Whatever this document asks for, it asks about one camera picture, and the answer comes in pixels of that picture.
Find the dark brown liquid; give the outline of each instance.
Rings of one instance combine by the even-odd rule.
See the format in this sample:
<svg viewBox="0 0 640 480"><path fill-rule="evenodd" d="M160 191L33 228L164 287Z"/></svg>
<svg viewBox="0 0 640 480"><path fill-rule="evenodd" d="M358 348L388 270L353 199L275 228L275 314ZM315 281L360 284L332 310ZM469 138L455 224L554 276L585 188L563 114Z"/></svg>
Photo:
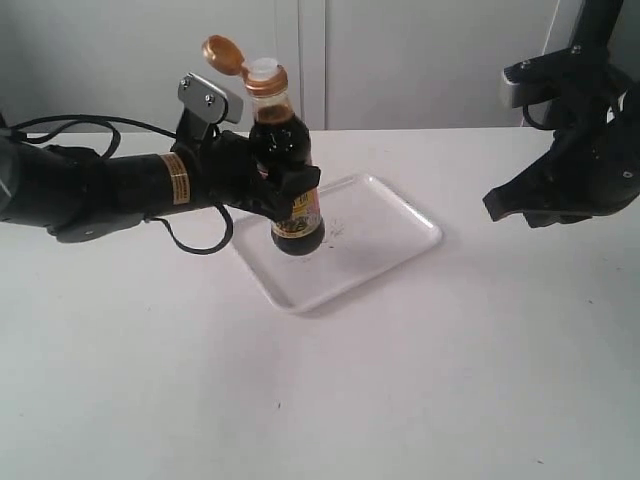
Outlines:
<svg viewBox="0 0 640 480"><path fill-rule="evenodd" d="M278 164L295 168L296 165L310 163L309 129L291 109L280 105L266 107L258 112L257 117L249 138L266 169ZM272 230L271 238L284 253L301 256L316 250L322 244L324 234L324 222L321 220L313 231L303 237L284 238Z"/></svg>

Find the plastic tray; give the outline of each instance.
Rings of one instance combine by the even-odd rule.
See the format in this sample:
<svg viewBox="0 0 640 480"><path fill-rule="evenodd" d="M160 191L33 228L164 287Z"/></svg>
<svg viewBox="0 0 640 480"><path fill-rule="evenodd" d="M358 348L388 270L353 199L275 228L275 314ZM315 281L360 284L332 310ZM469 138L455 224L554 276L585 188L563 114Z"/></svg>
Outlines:
<svg viewBox="0 0 640 480"><path fill-rule="evenodd" d="M436 246L442 231L380 180L361 174L320 189L326 234L312 254L278 250L269 221L236 222L232 244L271 303L309 311Z"/></svg>

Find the bottle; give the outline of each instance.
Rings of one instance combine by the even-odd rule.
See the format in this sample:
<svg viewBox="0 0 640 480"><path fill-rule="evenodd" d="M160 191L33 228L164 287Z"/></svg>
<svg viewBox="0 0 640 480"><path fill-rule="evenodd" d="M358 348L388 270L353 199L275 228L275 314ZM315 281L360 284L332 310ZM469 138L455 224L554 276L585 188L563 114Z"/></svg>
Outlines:
<svg viewBox="0 0 640 480"><path fill-rule="evenodd" d="M309 129L293 111L288 95L287 72L273 58L248 65L245 86L253 102L255 123L249 138L262 166L268 171L277 164L311 165ZM308 255L325 235L317 189L298 197L291 218L271 225L275 245L289 255Z"/></svg>

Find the bottle label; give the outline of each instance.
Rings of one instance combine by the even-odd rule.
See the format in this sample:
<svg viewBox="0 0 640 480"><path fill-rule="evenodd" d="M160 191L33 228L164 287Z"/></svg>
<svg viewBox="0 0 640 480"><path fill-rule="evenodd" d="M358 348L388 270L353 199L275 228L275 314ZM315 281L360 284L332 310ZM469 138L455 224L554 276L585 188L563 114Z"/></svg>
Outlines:
<svg viewBox="0 0 640 480"><path fill-rule="evenodd" d="M273 233L282 238L301 238L312 233L322 222L318 191L313 189L293 202L291 218L271 226Z"/></svg>

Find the metal bracket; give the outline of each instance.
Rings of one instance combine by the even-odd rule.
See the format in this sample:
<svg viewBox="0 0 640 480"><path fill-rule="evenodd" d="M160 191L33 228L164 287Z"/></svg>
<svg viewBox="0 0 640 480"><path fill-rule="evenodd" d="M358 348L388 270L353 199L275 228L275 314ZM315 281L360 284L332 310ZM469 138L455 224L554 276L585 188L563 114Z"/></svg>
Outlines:
<svg viewBox="0 0 640 480"><path fill-rule="evenodd" d="M237 124L242 118L242 98L195 73L180 80L178 99L187 110L209 124L223 121Z"/></svg>

